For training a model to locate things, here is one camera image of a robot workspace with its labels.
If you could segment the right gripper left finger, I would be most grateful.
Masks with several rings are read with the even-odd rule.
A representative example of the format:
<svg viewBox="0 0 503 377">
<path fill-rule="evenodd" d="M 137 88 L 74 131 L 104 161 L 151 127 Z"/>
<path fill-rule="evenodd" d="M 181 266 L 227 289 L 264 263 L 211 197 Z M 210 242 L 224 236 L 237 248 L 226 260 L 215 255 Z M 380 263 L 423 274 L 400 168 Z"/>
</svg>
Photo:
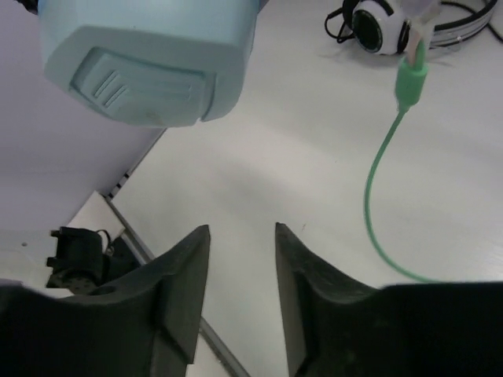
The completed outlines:
<svg viewBox="0 0 503 377">
<path fill-rule="evenodd" d="M 1 294 L 4 376 L 183 376 L 194 362 L 211 235 L 195 228 L 143 265 L 138 289 Z"/>
</svg>

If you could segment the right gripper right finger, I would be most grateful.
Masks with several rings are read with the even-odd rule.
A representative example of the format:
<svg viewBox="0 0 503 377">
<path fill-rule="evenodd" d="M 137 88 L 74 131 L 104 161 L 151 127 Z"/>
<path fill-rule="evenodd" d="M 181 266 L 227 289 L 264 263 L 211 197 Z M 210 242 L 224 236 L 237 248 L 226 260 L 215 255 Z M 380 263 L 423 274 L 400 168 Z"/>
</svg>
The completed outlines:
<svg viewBox="0 0 503 377">
<path fill-rule="evenodd" d="M 367 286 L 275 227 L 291 376 L 499 376 L 499 282 Z"/>
</svg>

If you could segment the light blue headphones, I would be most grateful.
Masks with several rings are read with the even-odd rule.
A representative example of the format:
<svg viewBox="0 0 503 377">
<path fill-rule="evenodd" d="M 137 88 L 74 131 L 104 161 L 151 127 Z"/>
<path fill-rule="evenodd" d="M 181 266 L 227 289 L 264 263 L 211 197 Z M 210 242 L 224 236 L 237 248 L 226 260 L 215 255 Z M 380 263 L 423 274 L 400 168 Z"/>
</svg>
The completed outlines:
<svg viewBox="0 0 503 377">
<path fill-rule="evenodd" d="M 264 2 L 40 1 L 45 77 L 132 126 L 220 119 L 240 99 Z"/>
</svg>

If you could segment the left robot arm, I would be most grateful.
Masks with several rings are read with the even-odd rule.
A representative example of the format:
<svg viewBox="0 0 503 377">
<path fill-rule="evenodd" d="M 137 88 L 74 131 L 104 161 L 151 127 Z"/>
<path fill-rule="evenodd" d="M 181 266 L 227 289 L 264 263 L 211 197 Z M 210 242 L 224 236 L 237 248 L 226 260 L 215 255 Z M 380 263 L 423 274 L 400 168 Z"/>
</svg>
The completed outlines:
<svg viewBox="0 0 503 377">
<path fill-rule="evenodd" d="M 1 294 L 31 291 L 65 298 L 100 295 L 113 285 L 138 289 L 143 258 L 122 231 L 60 227 L 49 232 L 1 231 Z"/>
</svg>

